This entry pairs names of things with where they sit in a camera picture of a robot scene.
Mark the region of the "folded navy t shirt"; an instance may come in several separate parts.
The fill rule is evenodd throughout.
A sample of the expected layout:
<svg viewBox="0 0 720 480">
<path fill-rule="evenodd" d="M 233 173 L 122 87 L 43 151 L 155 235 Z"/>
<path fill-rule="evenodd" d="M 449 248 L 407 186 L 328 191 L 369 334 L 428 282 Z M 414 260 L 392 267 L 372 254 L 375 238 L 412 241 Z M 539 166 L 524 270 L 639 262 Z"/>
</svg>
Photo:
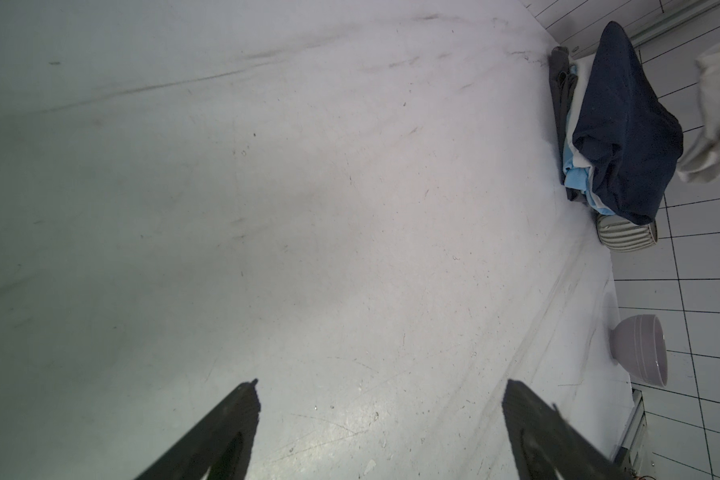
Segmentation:
<svg viewBox="0 0 720 480">
<path fill-rule="evenodd" d="M 591 191 L 609 210 L 635 225 L 655 220 L 683 153 L 683 131 L 614 21 L 602 31 L 572 144 L 590 162 Z"/>
</svg>

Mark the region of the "aluminium mounting rail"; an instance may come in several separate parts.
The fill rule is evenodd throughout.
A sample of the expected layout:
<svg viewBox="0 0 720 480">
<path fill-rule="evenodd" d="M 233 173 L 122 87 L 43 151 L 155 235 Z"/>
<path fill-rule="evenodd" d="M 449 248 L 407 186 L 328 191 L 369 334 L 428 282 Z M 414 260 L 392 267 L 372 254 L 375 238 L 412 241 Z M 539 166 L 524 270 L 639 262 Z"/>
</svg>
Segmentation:
<svg viewBox="0 0 720 480">
<path fill-rule="evenodd" d="M 647 436 L 647 417 L 643 392 L 634 389 L 632 397 L 634 408 L 621 443 L 614 453 L 613 462 L 631 479 L 640 479 L 640 470 L 645 457 L 644 444 Z"/>
</svg>

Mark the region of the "grey round dish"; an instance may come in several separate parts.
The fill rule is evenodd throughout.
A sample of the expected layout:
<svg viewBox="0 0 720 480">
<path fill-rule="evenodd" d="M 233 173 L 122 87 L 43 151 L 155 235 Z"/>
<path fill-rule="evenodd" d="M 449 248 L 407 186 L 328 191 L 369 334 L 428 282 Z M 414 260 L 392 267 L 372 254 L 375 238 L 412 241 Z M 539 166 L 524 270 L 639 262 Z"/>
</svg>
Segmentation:
<svg viewBox="0 0 720 480">
<path fill-rule="evenodd" d="M 634 315 L 609 331 L 611 357 L 643 384 L 665 387 L 668 358 L 664 331 L 655 314 Z"/>
</svg>

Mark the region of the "ribbed white cup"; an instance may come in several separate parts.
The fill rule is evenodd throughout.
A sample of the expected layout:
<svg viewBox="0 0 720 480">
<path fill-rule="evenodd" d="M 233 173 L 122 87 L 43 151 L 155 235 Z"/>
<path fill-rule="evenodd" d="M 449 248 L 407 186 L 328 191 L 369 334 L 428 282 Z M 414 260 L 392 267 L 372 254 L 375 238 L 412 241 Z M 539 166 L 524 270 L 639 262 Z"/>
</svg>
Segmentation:
<svg viewBox="0 0 720 480">
<path fill-rule="evenodd" d="M 635 252 L 658 243 L 656 222 L 636 225 L 616 215 L 598 214 L 596 231 L 600 243 L 614 252 Z"/>
</svg>

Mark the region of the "folded dark grey shirt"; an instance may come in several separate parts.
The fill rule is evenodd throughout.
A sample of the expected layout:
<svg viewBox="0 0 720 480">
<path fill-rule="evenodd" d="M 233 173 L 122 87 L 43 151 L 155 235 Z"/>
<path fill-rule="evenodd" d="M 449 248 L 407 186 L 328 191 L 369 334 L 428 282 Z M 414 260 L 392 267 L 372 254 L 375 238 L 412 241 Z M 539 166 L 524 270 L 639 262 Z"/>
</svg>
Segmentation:
<svg viewBox="0 0 720 480">
<path fill-rule="evenodd" d="M 548 56 L 549 87 L 552 99 L 557 137 L 557 160 L 560 183 L 565 181 L 563 172 L 563 150 L 566 138 L 567 118 L 573 99 L 578 76 L 571 71 L 571 62 L 567 48 L 557 46 Z"/>
</svg>

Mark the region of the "folded light blue shirt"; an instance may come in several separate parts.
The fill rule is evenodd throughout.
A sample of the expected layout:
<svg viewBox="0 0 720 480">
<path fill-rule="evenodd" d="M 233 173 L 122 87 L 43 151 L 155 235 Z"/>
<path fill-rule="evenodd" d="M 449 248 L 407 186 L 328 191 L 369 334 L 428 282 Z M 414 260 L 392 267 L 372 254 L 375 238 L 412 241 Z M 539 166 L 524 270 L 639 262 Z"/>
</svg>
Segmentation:
<svg viewBox="0 0 720 480">
<path fill-rule="evenodd" d="M 572 108 L 567 117 L 562 153 L 564 186 L 582 194 L 588 206 L 597 213 L 612 216 L 614 212 L 592 191 L 593 167 L 591 162 L 573 145 L 572 134 L 577 126 L 580 111 L 581 107 Z"/>
</svg>

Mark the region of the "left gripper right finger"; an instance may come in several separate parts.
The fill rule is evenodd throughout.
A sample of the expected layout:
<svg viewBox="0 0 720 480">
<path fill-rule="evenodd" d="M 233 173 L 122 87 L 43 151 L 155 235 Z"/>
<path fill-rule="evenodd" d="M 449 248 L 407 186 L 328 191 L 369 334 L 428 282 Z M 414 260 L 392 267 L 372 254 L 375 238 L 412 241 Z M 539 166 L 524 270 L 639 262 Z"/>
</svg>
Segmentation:
<svg viewBox="0 0 720 480">
<path fill-rule="evenodd" d="M 501 406 L 521 480 L 627 477 L 523 382 L 507 382 Z"/>
</svg>

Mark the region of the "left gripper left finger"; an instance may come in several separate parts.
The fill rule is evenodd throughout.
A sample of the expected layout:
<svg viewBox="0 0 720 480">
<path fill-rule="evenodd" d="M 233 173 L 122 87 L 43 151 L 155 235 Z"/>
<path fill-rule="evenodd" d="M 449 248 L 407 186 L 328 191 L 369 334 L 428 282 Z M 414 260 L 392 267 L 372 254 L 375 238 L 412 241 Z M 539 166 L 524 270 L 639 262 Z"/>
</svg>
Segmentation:
<svg viewBox="0 0 720 480">
<path fill-rule="evenodd" d="M 138 480 L 245 478 L 260 420 L 257 383 L 238 385 Z"/>
</svg>

